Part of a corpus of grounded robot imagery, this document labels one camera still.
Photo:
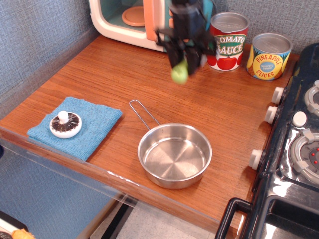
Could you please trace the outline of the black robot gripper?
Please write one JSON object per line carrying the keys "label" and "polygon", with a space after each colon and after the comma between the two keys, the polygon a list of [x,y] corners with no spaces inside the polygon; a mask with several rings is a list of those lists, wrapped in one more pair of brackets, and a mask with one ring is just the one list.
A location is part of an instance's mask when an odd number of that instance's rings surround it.
{"label": "black robot gripper", "polygon": [[[216,40],[209,33],[212,4],[171,4],[172,27],[158,28],[156,44],[163,46],[174,68],[184,59],[187,46],[197,46],[206,55],[216,54]],[[188,74],[196,72],[201,64],[202,53],[195,47],[186,49]]]}

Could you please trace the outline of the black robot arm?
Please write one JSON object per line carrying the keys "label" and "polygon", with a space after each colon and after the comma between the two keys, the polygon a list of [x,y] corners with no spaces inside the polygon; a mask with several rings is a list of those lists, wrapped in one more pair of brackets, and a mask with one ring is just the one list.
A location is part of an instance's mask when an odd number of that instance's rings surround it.
{"label": "black robot arm", "polygon": [[173,27],[157,29],[157,45],[164,47],[171,65],[171,77],[187,79],[216,54],[217,43],[209,32],[208,17],[201,0],[173,0],[169,7]]}

